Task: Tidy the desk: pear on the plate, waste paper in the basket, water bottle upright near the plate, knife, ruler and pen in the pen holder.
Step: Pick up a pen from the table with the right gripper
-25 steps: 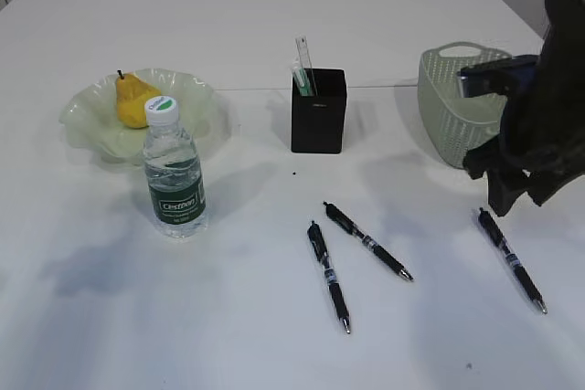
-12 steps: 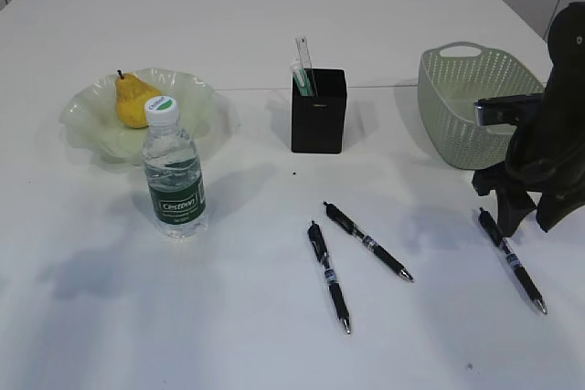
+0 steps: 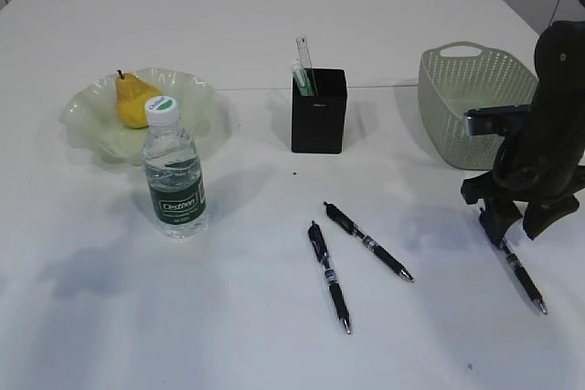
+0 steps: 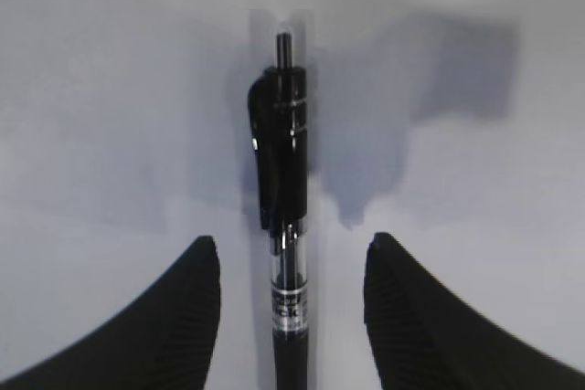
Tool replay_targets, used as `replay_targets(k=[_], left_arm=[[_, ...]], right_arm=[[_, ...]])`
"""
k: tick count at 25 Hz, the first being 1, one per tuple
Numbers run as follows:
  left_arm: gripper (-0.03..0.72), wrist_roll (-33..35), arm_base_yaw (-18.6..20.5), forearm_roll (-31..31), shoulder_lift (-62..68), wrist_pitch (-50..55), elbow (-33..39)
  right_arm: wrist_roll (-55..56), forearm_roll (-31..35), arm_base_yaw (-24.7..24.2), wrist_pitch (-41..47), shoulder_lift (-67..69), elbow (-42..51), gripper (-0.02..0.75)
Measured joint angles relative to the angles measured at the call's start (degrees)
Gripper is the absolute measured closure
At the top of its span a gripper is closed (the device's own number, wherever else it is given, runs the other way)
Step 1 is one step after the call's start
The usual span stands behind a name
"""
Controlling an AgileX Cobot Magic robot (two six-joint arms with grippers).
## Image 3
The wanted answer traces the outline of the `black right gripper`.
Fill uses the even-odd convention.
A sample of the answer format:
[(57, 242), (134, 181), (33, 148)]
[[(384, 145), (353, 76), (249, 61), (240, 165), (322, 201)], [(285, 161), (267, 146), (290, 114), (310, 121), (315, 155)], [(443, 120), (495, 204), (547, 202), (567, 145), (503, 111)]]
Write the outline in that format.
[[(484, 201), (484, 231), (498, 247), (522, 218), (513, 201), (527, 205), (523, 228), (534, 240), (580, 203), (574, 196), (584, 187), (584, 109), (529, 106), (522, 129), (503, 137), (492, 170), (463, 181), (469, 205)], [(500, 198), (505, 200), (487, 200)]]

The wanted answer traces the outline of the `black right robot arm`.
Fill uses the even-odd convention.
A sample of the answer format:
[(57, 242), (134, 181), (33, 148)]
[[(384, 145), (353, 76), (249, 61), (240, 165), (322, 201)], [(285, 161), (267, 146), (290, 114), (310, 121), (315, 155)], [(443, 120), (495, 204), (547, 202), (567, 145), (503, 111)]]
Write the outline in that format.
[(498, 246), (517, 220), (534, 239), (580, 206), (584, 187), (584, 24), (556, 21), (535, 46), (537, 87), (527, 105), (467, 111), (472, 136), (503, 141), (490, 171), (463, 181), (461, 194), (484, 201), (480, 222)]

